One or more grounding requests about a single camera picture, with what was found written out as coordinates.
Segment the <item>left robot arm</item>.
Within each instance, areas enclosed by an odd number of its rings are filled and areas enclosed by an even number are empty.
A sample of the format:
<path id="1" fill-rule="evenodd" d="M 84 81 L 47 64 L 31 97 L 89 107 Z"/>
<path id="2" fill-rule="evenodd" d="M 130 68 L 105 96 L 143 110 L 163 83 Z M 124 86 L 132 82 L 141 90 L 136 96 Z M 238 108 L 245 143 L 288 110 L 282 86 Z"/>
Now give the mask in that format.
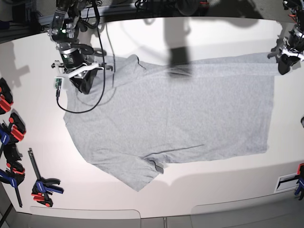
<path id="1" fill-rule="evenodd" d="M 283 7 L 290 10 L 289 16 L 295 25 L 279 47 L 278 71 L 281 75 L 287 74 L 294 64 L 304 60 L 304 1 L 283 0 Z"/>

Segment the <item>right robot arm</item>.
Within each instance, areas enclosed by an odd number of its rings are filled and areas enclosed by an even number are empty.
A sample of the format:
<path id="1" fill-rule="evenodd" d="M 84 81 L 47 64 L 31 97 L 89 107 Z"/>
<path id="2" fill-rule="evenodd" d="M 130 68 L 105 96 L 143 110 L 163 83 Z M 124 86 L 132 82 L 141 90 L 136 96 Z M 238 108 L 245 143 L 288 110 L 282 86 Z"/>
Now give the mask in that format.
<path id="1" fill-rule="evenodd" d="M 96 16 L 91 25 L 81 17 L 81 11 L 88 5 L 93 7 Z M 61 78 L 68 78 L 83 94 L 88 94 L 97 73 L 98 64 L 91 56 L 94 49 L 80 43 L 78 35 L 88 29 L 95 29 L 100 21 L 95 0 L 58 0 L 53 20 L 47 34 L 56 43 L 62 62 L 55 61 L 51 67 L 56 68 Z"/>

